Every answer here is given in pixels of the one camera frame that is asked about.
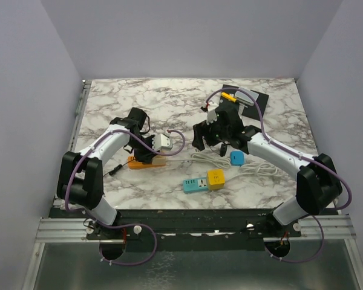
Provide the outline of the teal power strip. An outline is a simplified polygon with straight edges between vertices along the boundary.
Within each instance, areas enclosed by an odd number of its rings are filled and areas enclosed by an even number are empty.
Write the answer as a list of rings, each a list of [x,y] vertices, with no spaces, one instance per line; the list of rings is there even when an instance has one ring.
[[[185,179],[182,182],[182,188],[185,194],[205,192],[209,190],[206,178]]]

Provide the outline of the orange power strip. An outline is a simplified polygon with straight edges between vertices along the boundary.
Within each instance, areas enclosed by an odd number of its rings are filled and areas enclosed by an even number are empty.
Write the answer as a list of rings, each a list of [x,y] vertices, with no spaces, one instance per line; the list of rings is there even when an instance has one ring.
[[[129,156],[127,165],[131,170],[148,169],[154,167],[153,164],[145,164],[136,160],[134,156]]]

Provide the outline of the beige cube socket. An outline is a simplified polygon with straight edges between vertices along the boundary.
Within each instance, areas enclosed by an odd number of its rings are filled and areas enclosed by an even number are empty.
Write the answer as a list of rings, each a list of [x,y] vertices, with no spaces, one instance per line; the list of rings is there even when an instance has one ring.
[[[152,159],[151,164],[155,167],[165,166],[166,160],[167,158],[165,156],[157,155]]]

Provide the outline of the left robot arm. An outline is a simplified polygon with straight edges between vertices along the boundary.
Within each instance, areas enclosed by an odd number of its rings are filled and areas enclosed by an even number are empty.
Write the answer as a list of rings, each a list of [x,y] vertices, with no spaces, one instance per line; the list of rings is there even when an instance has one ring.
[[[132,108],[125,118],[114,118],[107,130],[86,149],[78,153],[68,151],[62,157],[57,197],[65,201],[66,211],[70,204],[101,223],[100,230],[112,239],[121,233],[119,214],[104,197],[103,166],[114,154],[129,146],[138,162],[149,164],[155,157],[152,151],[153,135],[144,137],[141,130],[148,115],[139,108]]]

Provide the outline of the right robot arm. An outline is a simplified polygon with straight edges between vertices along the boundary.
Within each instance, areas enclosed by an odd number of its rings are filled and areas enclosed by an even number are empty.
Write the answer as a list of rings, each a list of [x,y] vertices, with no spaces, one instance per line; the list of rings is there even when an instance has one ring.
[[[263,133],[261,127],[244,125],[238,111],[210,103],[201,107],[206,120],[193,126],[192,145],[227,143],[248,155],[259,157],[286,172],[296,181],[296,195],[277,206],[267,218],[266,230],[280,236],[288,224],[306,215],[318,215],[342,193],[332,159],[326,154],[312,156],[295,151]]]

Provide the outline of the black power adapter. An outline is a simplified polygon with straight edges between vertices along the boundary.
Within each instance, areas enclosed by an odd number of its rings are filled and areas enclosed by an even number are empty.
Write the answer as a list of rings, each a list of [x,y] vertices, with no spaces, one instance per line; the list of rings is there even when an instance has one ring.
[[[151,164],[153,154],[151,153],[135,153],[134,157],[137,162],[143,163],[143,164]]]

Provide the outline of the black plug adapter with cable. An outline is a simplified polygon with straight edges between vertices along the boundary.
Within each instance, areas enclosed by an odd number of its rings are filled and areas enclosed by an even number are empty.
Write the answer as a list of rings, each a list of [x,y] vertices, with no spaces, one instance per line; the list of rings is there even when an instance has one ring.
[[[230,142],[221,141],[221,140],[215,140],[215,141],[211,140],[211,141],[207,141],[206,144],[209,146],[210,150],[213,153],[216,153],[220,157],[224,157],[226,155],[227,147],[230,145]],[[219,150],[215,151],[214,146],[216,146],[218,144],[220,144],[220,148],[219,148]]]

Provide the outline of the yellow cube socket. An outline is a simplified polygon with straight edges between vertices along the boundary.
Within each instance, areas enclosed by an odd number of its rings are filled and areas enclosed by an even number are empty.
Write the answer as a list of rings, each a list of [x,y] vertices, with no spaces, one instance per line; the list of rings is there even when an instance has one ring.
[[[206,181],[209,190],[222,189],[226,182],[224,171],[222,169],[208,170]]]

